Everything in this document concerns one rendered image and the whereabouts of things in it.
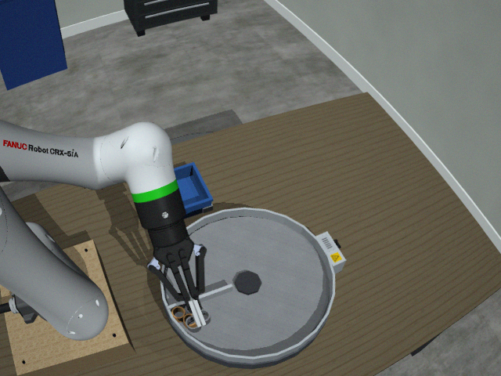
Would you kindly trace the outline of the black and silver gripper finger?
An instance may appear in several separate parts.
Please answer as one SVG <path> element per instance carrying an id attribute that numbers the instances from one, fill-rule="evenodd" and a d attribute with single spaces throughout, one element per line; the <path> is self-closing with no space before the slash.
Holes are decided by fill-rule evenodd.
<path id="1" fill-rule="evenodd" d="M 196 255 L 196 287 L 193 282 L 193 277 L 190 272 L 188 259 L 186 252 L 181 249 L 179 250 L 179 255 L 182 261 L 182 271 L 186 279 L 186 284 L 189 289 L 190 298 L 193 301 L 193 305 L 196 309 L 197 315 L 199 317 L 202 325 L 205 325 L 205 320 L 201 312 L 202 306 L 200 304 L 199 295 L 205 292 L 205 280 L 204 280 L 204 257 L 207 253 L 207 249 L 202 244 L 194 244 L 193 252 Z M 197 300 L 198 299 L 198 300 Z"/>
<path id="2" fill-rule="evenodd" d="M 168 289 L 168 291 L 171 293 L 171 295 L 175 298 L 175 300 L 177 302 L 180 302 L 180 301 L 185 302 L 187 309 L 193 315 L 193 319 L 194 319 L 196 325 L 198 327 L 201 327 L 200 320 L 198 318 L 198 315 L 196 314 L 196 310 L 195 310 L 194 305 L 193 305 L 193 301 L 191 300 L 189 293 L 186 290 L 186 286 L 182 280 L 181 274 L 178 270 L 178 267 L 177 267 L 177 264 L 175 262 L 175 258 L 173 256 L 173 254 L 169 253 L 167 255 L 167 258 L 168 258 L 168 261 L 171 265 L 171 271 L 175 277 L 176 283 L 178 284 L 178 288 L 181 291 L 181 293 L 177 293 L 177 291 L 175 291 L 174 287 L 168 281 L 166 276 L 161 272 L 160 265 L 158 264 L 158 261 L 155 258 L 153 258 L 151 262 L 147 263 L 147 267 L 148 267 L 150 272 L 152 272 L 158 276 L 160 281 Z"/>

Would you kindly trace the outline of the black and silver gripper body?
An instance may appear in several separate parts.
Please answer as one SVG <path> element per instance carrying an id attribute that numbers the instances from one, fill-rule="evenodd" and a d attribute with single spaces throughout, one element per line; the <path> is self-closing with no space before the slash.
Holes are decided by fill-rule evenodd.
<path id="1" fill-rule="evenodd" d="M 179 250 L 186 252 L 188 262 L 193 252 L 194 243 L 189 238 L 184 219 L 179 220 L 173 226 L 161 230 L 148 230 L 153 245 L 154 258 L 171 269 L 167 255 L 173 254 L 177 267 L 182 266 Z M 181 242 L 178 244 L 178 242 Z M 173 246 L 174 245 L 174 246 Z"/>

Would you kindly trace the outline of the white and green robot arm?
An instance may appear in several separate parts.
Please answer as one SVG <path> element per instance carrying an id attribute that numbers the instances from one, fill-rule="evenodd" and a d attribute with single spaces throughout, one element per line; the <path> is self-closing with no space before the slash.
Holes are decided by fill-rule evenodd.
<path id="1" fill-rule="evenodd" d="M 127 183 L 147 230 L 173 226 L 186 215 L 171 140 L 148 121 L 90 138 L 54 135 L 0 120 L 0 183 L 12 181 L 90 190 Z M 0 314 L 20 313 L 26 324 L 40 316 L 76 341 L 94 338 L 106 326 L 109 309 L 101 289 L 43 226 L 24 222 L 1 186 L 0 284 L 14 297 L 0 305 Z"/>

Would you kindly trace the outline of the blue square tray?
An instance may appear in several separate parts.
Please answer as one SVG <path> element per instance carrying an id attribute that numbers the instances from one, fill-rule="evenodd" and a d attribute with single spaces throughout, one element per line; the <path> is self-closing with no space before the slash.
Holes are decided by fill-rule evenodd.
<path id="1" fill-rule="evenodd" d="M 214 201 L 195 163 L 174 168 L 175 177 L 186 210 L 184 219 L 213 211 Z"/>

